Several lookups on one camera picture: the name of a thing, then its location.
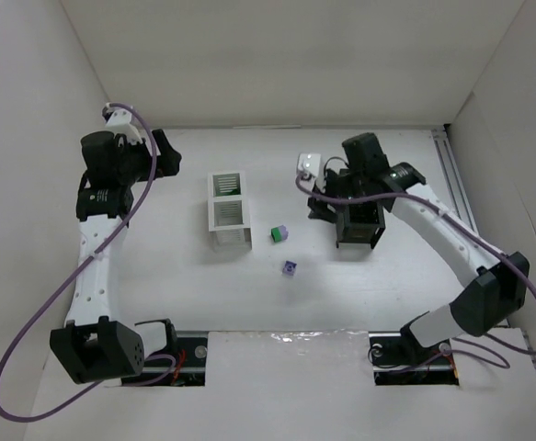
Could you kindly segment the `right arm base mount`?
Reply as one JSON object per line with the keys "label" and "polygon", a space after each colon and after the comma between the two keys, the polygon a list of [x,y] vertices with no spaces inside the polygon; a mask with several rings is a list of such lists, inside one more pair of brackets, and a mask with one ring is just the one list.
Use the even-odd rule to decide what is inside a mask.
{"label": "right arm base mount", "polygon": [[376,386],[459,385],[448,340],[413,348],[398,332],[376,332],[369,333],[369,344]]}

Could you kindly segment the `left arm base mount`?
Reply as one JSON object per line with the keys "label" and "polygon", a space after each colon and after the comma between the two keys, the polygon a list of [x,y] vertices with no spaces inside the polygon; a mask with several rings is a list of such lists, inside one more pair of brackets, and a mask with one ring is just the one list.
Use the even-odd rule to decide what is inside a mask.
{"label": "left arm base mount", "polygon": [[124,387],[203,387],[208,354],[207,332],[180,332],[177,348],[153,353],[138,377],[121,380]]}

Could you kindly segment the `purple lego square brick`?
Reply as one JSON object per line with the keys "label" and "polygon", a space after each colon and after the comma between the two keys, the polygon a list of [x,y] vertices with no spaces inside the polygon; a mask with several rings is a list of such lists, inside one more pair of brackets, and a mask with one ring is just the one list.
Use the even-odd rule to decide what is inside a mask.
{"label": "purple lego square brick", "polygon": [[295,262],[286,260],[282,266],[281,272],[283,275],[293,277],[296,273],[297,264]]}

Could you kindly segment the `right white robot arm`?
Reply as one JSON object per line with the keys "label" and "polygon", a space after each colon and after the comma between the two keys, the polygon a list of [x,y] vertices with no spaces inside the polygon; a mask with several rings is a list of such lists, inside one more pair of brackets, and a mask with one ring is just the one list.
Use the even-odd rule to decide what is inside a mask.
{"label": "right white robot arm", "polygon": [[356,209],[386,210],[416,232],[448,265],[462,292],[451,302],[406,323],[391,347],[398,364],[419,364],[431,349],[462,335],[485,336],[525,303],[530,264],[483,240],[441,202],[411,164],[390,164],[378,137],[366,132],[342,143],[345,168],[326,168],[317,153],[302,153],[297,183],[314,218],[335,222]]}

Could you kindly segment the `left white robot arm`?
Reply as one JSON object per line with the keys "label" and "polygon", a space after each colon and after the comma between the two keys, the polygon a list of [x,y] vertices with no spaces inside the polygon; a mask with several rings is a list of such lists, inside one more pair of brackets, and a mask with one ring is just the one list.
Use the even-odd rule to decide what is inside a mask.
{"label": "left white robot arm", "polygon": [[154,130],[158,154],[144,141],[102,130],[81,140],[86,171],[80,180],[76,217],[80,229],[78,261],[86,268],[75,278],[74,297],[50,348],[76,384],[141,375],[148,358],[176,363],[176,330],[168,319],[129,324],[119,301],[120,254],[133,206],[132,186],[177,175],[181,155],[162,130]]}

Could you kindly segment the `green lego cube top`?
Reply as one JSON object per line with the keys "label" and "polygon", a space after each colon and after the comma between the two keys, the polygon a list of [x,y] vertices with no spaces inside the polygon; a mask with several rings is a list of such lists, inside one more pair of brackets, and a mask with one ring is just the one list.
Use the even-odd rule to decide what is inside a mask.
{"label": "green lego cube top", "polygon": [[225,193],[226,196],[236,196],[240,194],[241,194],[241,189],[239,187],[231,188]]}

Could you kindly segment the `black two-cell container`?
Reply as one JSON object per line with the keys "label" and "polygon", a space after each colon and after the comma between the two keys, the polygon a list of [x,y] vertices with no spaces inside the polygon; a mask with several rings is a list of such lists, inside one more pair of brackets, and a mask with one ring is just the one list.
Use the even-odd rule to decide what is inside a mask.
{"label": "black two-cell container", "polygon": [[336,211],[336,247],[341,244],[367,244],[374,249],[384,231],[385,220],[380,203],[346,205]]}

